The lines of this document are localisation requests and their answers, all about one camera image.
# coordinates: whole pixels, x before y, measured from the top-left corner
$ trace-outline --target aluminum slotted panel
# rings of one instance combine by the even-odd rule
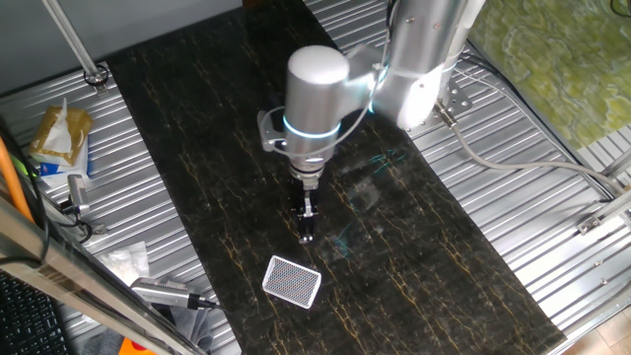
[[[307,1],[342,51],[385,37],[386,1]],[[497,79],[460,63],[469,75]],[[455,74],[473,107],[458,118],[472,149],[494,162],[566,161],[558,142],[494,89]],[[590,146],[597,170],[631,147],[631,126]],[[602,204],[576,173],[560,169],[488,170],[472,162],[443,125],[409,132],[415,145],[517,277],[562,330],[608,300],[631,279],[631,233],[616,219],[586,236],[576,225]],[[620,178],[631,182],[631,175]]]
[[[107,227],[106,238],[95,238],[86,243],[86,248],[99,255],[144,241],[152,277],[185,283],[216,301],[115,79],[109,78],[107,86],[109,93],[99,97],[83,81],[83,72],[73,73],[0,100],[0,113],[26,146],[49,105],[59,106],[66,98],[69,106],[85,109],[94,120],[89,142],[94,169],[87,182],[91,211],[83,217]],[[64,185],[46,193],[59,202],[67,198],[68,189]],[[69,307],[61,311],[70,337],[79,346],[105,330],[102,325],[85,322]],[[213,311],[210,317],[214,324],[213,354],[240,354],[223,312]]]

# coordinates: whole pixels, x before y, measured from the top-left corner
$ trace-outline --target black marble surface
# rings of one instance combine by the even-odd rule
[[[368,117],[320,184],[301,246],[286,159],[256,113],[286,62],[333,46],[300,0],[270,0],[107,63],[246,354],[539,354],[564,339],[407,135]],[[261,289],[280,255],[322,274],[310,310]]]

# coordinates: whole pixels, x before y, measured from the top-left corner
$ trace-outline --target keyboard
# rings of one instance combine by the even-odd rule
[[[0,353],[72,355],[57,305],[44,293],[0,271]]]

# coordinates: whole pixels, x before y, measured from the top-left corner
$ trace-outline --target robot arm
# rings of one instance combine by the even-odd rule
[[[401,129],[421,124],[438,98],[449,99],[453,66],[483,4],[484,0],[390,0],[383,53],[362,45],[344,56],[315,45],[292,54],[284,132],[273,130],[269,114],[260,114],[258,120],[263,148],[290,159],[301,243],[314,237],[317,180],[333,156],[341,119],[370,107]]]

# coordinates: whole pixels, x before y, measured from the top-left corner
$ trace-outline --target green mat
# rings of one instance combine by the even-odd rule
[[[631,19],[609,0],[488,0],[470,38],[575,148],[631,123]]]

